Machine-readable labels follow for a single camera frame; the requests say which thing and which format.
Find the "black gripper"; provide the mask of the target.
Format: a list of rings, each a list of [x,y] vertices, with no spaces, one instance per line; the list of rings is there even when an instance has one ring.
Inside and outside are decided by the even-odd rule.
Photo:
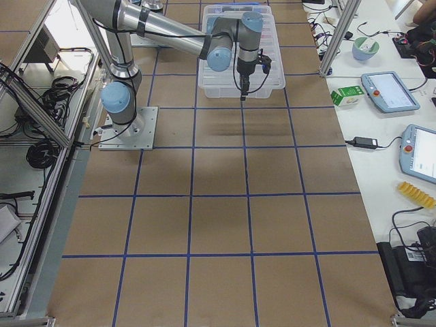
[[[236,70],[239,73],[239,87],[240,90],[240,101],[244,102],[246,100],[246,90],[250,85],[249,77],[255,71],[255,61],[243,61],[242,59],[237,60]]]

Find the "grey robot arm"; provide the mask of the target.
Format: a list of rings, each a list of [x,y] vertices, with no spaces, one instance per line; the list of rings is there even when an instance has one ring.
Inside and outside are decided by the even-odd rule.
[[[205,33],[129,1],[77,1],[75,6],[90,20],[89,30],[106,32],[107,40],[98,49],[110,53],[108,69],[113,80],[100,98],[115,137],[122,140],[137,138],[145,127],[136,101],[142,77],[134,61],[132,34],[195,55],[216,72],[230,66],[232,51],[237,50],[240,78],[235,83],[242,100],[250,94],[249,78],[256,67],[262,66],[265,74],[270,71],[270,58],[260,49],[263,18],[257,12],[243,12],[240,18],[220,16],[210,33]]]

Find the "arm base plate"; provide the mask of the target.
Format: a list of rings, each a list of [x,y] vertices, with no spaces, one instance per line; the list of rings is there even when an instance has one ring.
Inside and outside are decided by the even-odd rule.
[[[98,149],[101,151],[152,150],[158,111],[157,106],[137,108],[136,120],[120,136],[118,133],[125,128],[120,125],[113,126],[112,119],[107,114],[105,123],[112,127],[102,131],[102,142],[98,144]]]

